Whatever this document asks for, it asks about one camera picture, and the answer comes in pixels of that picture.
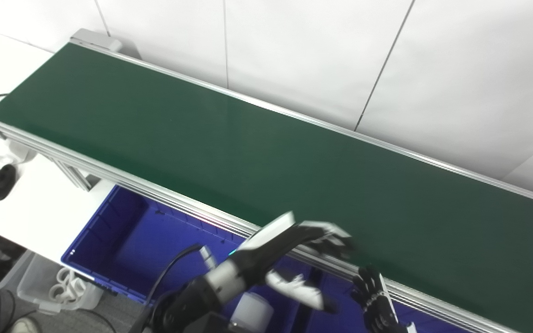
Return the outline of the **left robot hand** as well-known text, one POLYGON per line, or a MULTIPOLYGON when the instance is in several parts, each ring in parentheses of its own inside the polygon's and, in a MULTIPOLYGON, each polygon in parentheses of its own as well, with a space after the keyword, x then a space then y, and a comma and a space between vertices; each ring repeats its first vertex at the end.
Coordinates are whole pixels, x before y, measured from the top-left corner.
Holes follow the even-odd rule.
POLYGON ((288 211, 247 238, 229 259, 237 267, 237 278, 243 279, 247 288, 266 284, 302 305, 336 313, 335 301, 307 284, 302 275, 274 269, 274 265, 298 245, 307 245, 318 255, 337 259, 347 259, 355 249, 353 237, 338 225, 321 221, 296 222, 292 211, 288 211))

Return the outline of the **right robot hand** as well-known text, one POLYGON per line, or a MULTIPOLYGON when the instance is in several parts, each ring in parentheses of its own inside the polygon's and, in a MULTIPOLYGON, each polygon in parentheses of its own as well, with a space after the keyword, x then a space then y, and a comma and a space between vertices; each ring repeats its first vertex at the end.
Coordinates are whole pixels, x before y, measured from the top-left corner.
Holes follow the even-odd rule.
POLYGON ((353 276, 351 298, 359 305, 368 333, 416 333, 416 325, 398 320, 382 274, 372 265, 359 267, 353 276))

